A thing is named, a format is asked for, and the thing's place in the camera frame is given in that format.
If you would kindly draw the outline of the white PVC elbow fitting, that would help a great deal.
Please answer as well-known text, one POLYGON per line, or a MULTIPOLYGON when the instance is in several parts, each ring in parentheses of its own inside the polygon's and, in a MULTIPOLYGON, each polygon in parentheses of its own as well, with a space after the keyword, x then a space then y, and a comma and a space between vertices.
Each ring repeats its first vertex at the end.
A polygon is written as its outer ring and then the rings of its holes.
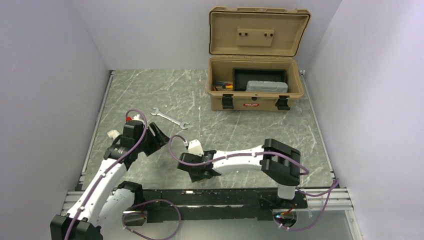
POLYGON ((116 140, 118 136, 120 136, 121 133, 118 130, 110 130, 107 132, 107 136, 112 139, 112 140, 116 140))

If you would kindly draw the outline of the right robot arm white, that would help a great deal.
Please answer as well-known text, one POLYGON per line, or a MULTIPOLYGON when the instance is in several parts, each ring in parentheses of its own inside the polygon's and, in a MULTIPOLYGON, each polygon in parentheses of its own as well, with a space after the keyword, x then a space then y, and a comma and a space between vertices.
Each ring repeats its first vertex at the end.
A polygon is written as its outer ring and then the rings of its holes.
POLYGON ((301 175, 308 170, 301 164, 301 152, 275 139, 265 139, 253 148, 204 151, 195 139, 185 141, 187 152, 176 157, 177 168, 189 174, 192 182, 223 176, 236 171, 261 171, 277 183, 276 203, 287 208, 295 201, 301 175))

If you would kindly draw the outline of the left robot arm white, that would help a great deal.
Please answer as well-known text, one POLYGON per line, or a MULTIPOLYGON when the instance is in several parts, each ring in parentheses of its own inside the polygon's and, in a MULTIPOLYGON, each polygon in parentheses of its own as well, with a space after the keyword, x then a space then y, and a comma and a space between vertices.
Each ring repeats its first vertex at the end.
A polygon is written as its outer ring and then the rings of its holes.
POLYGON ((111 130, 107 135, 113 142, 95 177, 65 215, 52 219, 53 240, 102 240, 125 210, 137 210, 143 205, 142 185, 120 180, 140 153, 149 156, 170 138, 154 122, 145 125, 135 118, 127 120, 122 132, 111 130))

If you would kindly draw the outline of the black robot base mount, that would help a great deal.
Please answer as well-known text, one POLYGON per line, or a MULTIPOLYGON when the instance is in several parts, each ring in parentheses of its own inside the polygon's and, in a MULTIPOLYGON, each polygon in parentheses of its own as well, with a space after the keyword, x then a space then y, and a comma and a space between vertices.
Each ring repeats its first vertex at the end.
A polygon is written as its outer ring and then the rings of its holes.
POLYGON ((306 197, 278 197, 275 187, 211 189, 145 189, 127 212, 143 213, 148 223, 165 221, 255 219, 271 221, 273 214, 306 209, 306 197))

